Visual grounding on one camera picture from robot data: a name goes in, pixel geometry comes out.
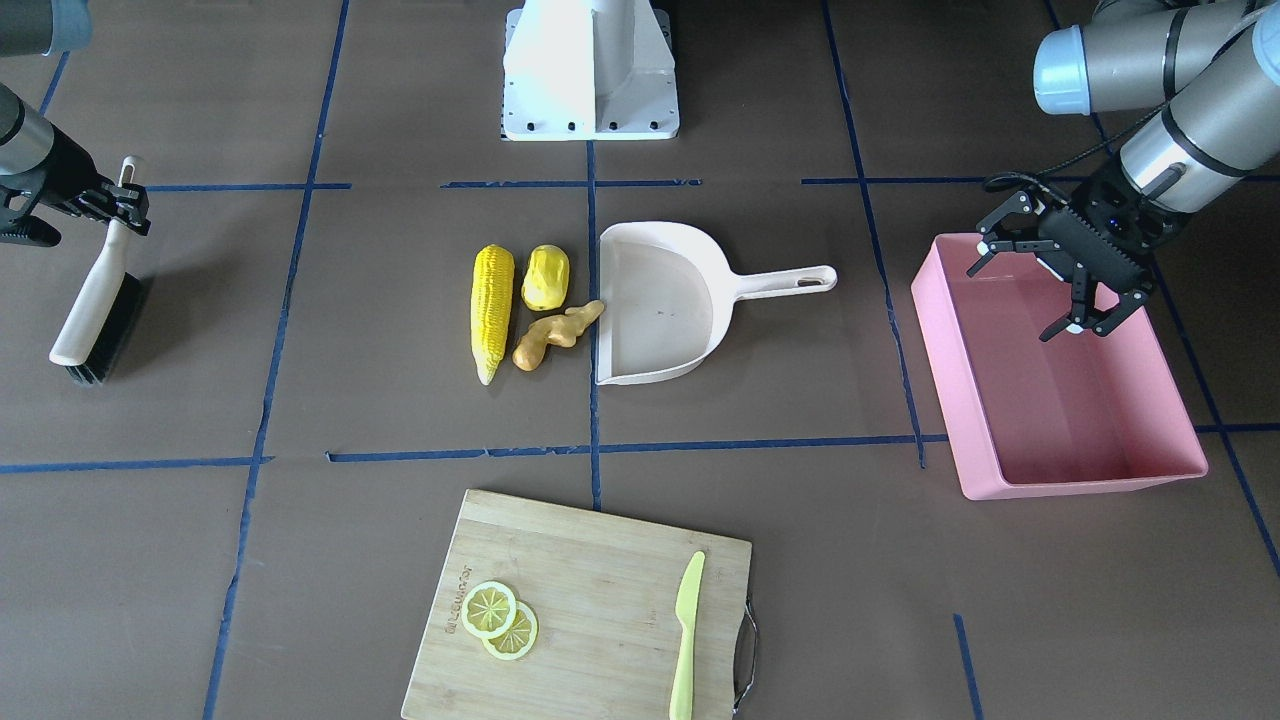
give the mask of ginger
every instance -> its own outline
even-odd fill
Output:
[[[516,345],[516,351],[511,354],[512,361],[521,370],[532,372],[543,364],[548,343],[573,347],[600,313],[604,313],[604,304],[593,300],[581,307],[566,307],[563,315],[534,320],[534,324],[529,325],[529,332]]]

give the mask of corn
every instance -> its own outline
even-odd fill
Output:
[[[507,354],[507,324],[516,283],[516,259],[497,245],[476,255],[471,273],[471,355],[480,382],[489,384]]]
[[[529,269],[520,288],[530,310],[554,310],[568,293],[568,255],[554,245],[539,245],[529,254]]]

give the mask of wooden cutting board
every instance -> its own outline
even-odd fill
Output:
[[[707,553],[694,642],[694,719],[733,705],[733,652],[751,544],[484,491],[467,491],[431,601],[407,720],[666,720],[680,647],[676,592]],[[515,661],[458,621],[463,594],[500,580],[538,615]]]

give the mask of pink plastic box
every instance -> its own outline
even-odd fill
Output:
[[[1130,491],[1208,473],[1146,311],[1106,338],[1041,342],[1070,287],[1030,254],[966,277],[979,240],[938,236],[911,283],[965,497]],[[1100,287],[1098,305],[1114,302]]]

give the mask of knife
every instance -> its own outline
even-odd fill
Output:
[[[671,685],[671,720],[690,720],[694,716],[694,625],[698,623],[698,592],[703,587],[705,560],[707,555],[700,550],[689,559],[680,592],[676,593],[676,619],[682,632],[676,679]]]

